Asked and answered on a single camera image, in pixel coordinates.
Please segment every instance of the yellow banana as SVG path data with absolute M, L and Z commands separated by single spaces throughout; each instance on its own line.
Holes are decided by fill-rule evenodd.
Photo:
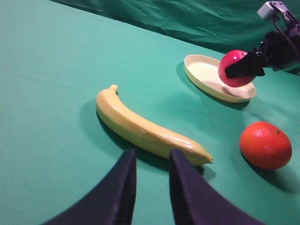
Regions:
M 169 158 L 171 149 L 180 149 L 193 165 L 212 163 L 211 154 L 199 143 L 160 127 L 128 109 L 119 99 L 117 85 L 100 91 L 96 98 L 97 113 L 115 133 L 134 145 Z

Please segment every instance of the oval plate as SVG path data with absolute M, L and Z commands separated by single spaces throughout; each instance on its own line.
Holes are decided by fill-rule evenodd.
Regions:
M 184 59 L 184 70 L 194 85 L 223 101 L 242 103 L 256 96 L 256 88 L 252 83 L 240 88 L 224 84 L 218 75 L 219 63 L 219 60 L 208 56 L 188 55 Z

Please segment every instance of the banana stem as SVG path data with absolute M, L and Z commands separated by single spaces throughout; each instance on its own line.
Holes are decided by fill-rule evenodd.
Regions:
M 113 91 L 114 93 L 117 92 L 118 86 L 113 84 L 112 86 L 109 87 L 109 90 Z

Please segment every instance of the apple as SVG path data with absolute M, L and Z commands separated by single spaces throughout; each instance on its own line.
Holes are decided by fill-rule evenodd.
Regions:
M 244 52 L 242 50 L 233 50 L 227 53 L 221 59 L 218 67 L 218 74 L 223 83 L 227 84 L 230 87 L 238 88 L 249 84 L 251 81 L 253 81 L 256 78 L 255 75 L 236 77 L 236 78 L 228 78 L 226 75 L 225 69 L 231 64 L 242 59 L 245 55 L 247 55 L 247 52 Z

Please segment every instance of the orange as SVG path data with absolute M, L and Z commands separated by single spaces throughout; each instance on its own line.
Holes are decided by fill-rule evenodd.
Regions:
M 266 170 L 283 167 L 292 157 L 292 146 L 287 135 L 263 121 L 253 123 L 243 131 L 240 150 L 250 163 Z

